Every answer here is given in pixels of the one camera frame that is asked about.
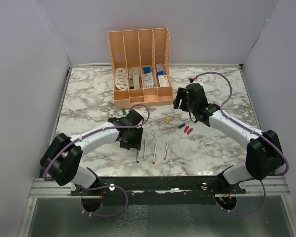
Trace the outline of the blue white pen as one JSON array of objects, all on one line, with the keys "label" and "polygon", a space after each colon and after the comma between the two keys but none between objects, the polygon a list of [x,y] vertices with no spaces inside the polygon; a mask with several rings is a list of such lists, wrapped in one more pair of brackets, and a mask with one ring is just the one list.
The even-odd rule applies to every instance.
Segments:
[{"label": "blue white pen", "polygon": [[140,151],[136,150],[136,163],[139,163]]}]

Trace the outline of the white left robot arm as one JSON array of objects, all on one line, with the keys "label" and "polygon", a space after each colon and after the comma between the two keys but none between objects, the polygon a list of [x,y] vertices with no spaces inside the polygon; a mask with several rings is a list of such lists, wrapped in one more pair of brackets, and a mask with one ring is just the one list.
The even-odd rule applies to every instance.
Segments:
[{"label": "white left robot arm", "polygon": [[126,116],[110,118],[103,125],[83,134],[66,136],[57,135],[40,161],[43,169],[47,169],[54,158],[47,174],[60,186],[67,183],[82,186],[89,195],[99,189],[98,176],[89,168],[80,166],[81,158],[96,148],[116,141],[125,149],[140,150],[143,128],[138,126],[144,118],[135,110]]}]

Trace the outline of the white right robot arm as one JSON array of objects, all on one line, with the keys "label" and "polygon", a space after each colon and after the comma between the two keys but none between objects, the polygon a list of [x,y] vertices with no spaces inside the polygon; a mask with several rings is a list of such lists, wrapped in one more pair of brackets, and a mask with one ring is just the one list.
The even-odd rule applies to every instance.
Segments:
[{"label": "white right robot arm", "polygon": [[263,180],[285,164],[274,131],[263,132],[249,127],[229,116],[220,106],[208,103],[201,85],[196,83],[178,88],[173,107],[188,112],[191,118],[195,118],[194,123],[201,122],[224,133],[245,149],[243,164],[231,166],[218,175],[217,188],[220,192],[230,192],[241,181]]}]

